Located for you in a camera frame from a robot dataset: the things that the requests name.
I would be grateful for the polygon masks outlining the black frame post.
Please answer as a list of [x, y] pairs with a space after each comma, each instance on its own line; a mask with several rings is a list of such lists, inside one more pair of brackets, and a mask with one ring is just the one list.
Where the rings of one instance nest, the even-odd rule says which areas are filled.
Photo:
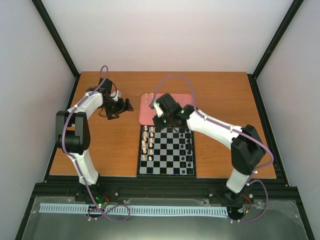
[[252, 73], [253, 79], [256, 81], [263, 71], [264, 67], [266, 66], [268, 60], [270, 59], [272, 53], [276, 49], [277, 45], [279, 44], [280, 40], [282, 39], [283, 35], [285, 34], [286, 30], [290, 26], [291, 22], [293, 21], [295, 15], [299, 11], [301, 5], [303, 4], [304, 0], [293, 0], [290, 7], [286, 11], [282, 21], [280, 22], [277, 30], [275, 31], [272, 39], [270, 40], [267, 48], [265, 49], [262, 57], [260, 58], [256, 68]]
[[67, 64], [70, 72], [74, 76], [75, 79], [80, 77], [80, 73], [74, 64], [55, 24], [53, 23], [44, 3], [42, 0], [31, 0], [35, 9], [37, 10], [40, 18], [42, 19], [44, 25], [46, 26], [50, 36], [52, 37], [54, 43], [56, 44], [58, 50], [60, 51], [65, 63]]

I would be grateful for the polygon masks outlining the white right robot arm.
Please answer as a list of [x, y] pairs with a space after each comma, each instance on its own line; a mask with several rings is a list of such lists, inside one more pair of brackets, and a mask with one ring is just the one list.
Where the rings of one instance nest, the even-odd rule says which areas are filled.
[[152, 121], [157, 128], [179, 127], [198, 132], [230, 150], [233, 170], [220, 196], [235, 202], [266, 154], [257, 130], [252, 125], [228, 124], [190, 104], [182, 107], [169, 93], [153, 98], [150, 108], [156, 112]]

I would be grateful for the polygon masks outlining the pink plastic tray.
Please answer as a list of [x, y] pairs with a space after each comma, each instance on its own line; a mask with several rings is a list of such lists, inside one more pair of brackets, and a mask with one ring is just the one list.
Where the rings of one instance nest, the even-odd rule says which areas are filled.
[[[148, 102], [145, 103], [145, 94], [148, 94]], [[154, 94], [155, 99], [162, 96], [163, 93]], [[182, 107], [185, 105], [193, 105], [193, 97], [186, 93], [171, 93], [172, 98], [179, 103]], [[156, 115], [156, 111], [150, 108], [153, 98], [151, 98], [150, 93], [144, 93], [140, 98], [140, 108], [139, 108], [139, 123], [143, 126], [153, 125], [153, 117]]]

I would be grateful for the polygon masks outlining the black king piece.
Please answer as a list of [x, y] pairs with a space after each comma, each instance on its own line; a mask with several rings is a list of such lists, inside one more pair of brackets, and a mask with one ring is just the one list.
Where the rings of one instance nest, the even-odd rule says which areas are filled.
[[186, 148], [187, 148], [188, 150], [191, 150], [191, 149], [192, 149], [192, 145], [189, 143], [189, 144], [186, 145]]

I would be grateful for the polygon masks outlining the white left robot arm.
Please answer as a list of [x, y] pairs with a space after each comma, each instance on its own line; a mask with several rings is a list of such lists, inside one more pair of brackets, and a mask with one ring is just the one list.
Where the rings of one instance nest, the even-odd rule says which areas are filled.
[[58, 111], [55, 116], [55, 143], [72, 161], [79, 182], [89, 186], [86, 195], [95, 202], [104, 195], [104, 188], [96, 184], [99, 173], [89, 153], [88, 119], [97, 109], [105, 110], [108, 120], [118, 119], [121, 113], [134, 110], [130, 100], [121, 97], [121, 92], [110, 79], [100, 78], [98, 86], [88, 88], [74, 106]]

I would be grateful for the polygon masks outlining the white king piece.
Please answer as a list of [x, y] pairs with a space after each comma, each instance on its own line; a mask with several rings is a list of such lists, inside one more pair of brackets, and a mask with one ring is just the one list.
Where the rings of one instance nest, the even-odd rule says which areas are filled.
[[146, 142], [144, 140], [141, 141], [142, 147], [145, 148], [146, 147]]

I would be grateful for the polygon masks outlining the left black frame post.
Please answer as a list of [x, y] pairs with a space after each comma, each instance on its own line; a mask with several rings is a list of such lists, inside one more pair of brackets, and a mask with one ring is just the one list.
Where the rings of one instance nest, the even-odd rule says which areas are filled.
[[75, 79], [80, 77], [80, 73], [74, 64], [55, 24], [53, 23], [44, 3], [42, 0], [31, 0], [35, 9], [37, 10], [40, 18], [42, 19], [44, 25], [46, 26], [50, 36], [52, 37], [54, 43], [56, 44], [58, 50], [60, 51], [65, 63], [67, 64], [70, 72], [74, 76]]

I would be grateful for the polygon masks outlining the black aluminium frame base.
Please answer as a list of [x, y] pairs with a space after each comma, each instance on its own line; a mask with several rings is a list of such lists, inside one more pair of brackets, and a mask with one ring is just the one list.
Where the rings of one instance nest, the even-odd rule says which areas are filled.
[[[289, 186], [287, 176], [280, 158], [278, 147], [275, 142], [266, 109], [263, 104], [261, 93], [257, 84], [257, 78], [253, 74], [247, 76], [255, 101], [259, 118], [262, 122], [262, 129], [266, 135], [266, 142], [274, 154], [274, 169], [277, 178], [264, 180], [267, 187], [269, 200], [290, 200], [296, 204], [298, 219], [302, 221], [302, 228], [307, 239], [313, 240], [312, 232], [301, 196], [297, 187]], [[226, 180], [222, 178], [197, 180], [194, 178], [174, 178], [174, 177], [102, 177], [102, 182], [107, 187], [118, 187], [120, 198], [137, 197], [139, 199], [174, 199], [183, 200], [193, 197], [203, 197], [209, 199], [211, 203], [215, 200], [209, 196], [210, 189], [222, 187]], [[36, 198], [40, 197], [74, 197], [76, 199], [90, 202], [87, 193], [81, 193], [80, 184], [75, 176], [71, 175], [51, 175], [45, 174], [44, 181], [34, 186], [26, 211], [18, 229], [16, 239], [21, 240], [27, 235], [27, 227], [31, 223], [32, 207]]]

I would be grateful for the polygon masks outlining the right black frame post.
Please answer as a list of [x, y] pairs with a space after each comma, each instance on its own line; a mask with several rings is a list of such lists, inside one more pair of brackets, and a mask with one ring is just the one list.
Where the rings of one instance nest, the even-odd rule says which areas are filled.
[[252, 73], [253, 79], [256, 81], [263, 71], [264, 67], [266, 66], [268, 60], [270, 59], [272, 53], [276, 49], [277, 45], [279, 44], [280, 40], [282, 39], [283, 35], [285, 34], [286, 30], [290, 26], [291, 22], [293, 21], [295, 15], [299, 11], [301, 5], [303, 4], [304, 0], [293, 0], [290, 7], [286, 11], [282, 21], [280, 22], [277, 30], [275, 31], [272, 39], [270, 40], [267, 48], [265, 49], [262, 57], [260, 58], [256, 68]]

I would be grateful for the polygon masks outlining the black white chessboard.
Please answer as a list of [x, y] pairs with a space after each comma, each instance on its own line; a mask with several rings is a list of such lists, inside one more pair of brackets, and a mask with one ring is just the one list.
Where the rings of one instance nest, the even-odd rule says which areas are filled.
[[[146, 154], [143, 153], [142, 141], [144, 138], [145, 126], [148, 127]], [[192, 153], [188, 155], [186, 148], [186, 134], [191, 134]], [[153, 138], [153, 148], [149, 148], [150, 139]], [[180, 143], [180, 139], [185, 139], [185, 143]], [[161, 176], [161, 177], [196, 177], [196, 155], [194, 133], [183, 127], [167, 127], [159, 129], [154, 125], [142, 125], [140, 127], [140, 143], [138, 147], [137, 175], [140, 176]], [[180, 151], [185, 150], [185, 155], [180, 155]], [[146, 160], [142, 160], [142, 155], [145, 155]], [[192, 161], [187, 161], [187, 156], [192, 156]], [[186, 167], [181, 167], [181, 163], [185, 162]], [[188, 169], [193, 169], [193, 174], [188, 174]]]

